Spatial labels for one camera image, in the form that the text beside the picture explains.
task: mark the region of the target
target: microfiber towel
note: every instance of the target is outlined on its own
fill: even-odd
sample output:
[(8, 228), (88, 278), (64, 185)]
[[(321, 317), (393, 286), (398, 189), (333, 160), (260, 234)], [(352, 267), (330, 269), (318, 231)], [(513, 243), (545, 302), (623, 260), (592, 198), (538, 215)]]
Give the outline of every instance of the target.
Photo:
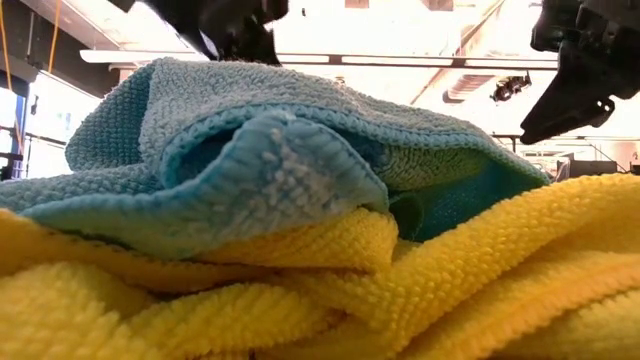
[[(3, 212), (0, 358), (638, 359), (638, 204), (638, 177), (583, 177), (423, 244), (360, 208), (199, 263), (89, 246)], [(224, 266), (265, 271), (225, 282)]]
[(467, 122), (246, 63), (151, 63), (66, 155), (73, 175), (3, 183), (0, 208), (164, 259), (360, 206), (424, 241), (547, 181)]

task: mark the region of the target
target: light blue microfiber cloth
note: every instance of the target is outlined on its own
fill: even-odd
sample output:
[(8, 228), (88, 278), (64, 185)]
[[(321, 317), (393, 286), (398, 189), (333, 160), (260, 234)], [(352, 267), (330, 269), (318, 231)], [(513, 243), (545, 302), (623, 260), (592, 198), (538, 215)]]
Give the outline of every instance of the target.
[(473, 125), (246, 63), (157, 60), (87, 117), (72, 175), (0, 185), (46, 226), (183, 259), (366, 206), (424, 241), (546, 183)]

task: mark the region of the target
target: towel pile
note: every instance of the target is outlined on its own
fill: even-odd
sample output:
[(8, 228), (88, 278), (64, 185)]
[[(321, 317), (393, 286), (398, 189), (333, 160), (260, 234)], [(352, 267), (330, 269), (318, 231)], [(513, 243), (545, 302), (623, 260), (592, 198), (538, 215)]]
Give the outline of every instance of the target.
[(0, 358), (640, 358), (639, 194), (567, 181), (424, 244), (359, 209), (198, 262), (4, 212)]
[(640, 358), (640, 178), (540, 187), (467, 123), (174, 60), (67, 157), (0, 185), (0, 359)]

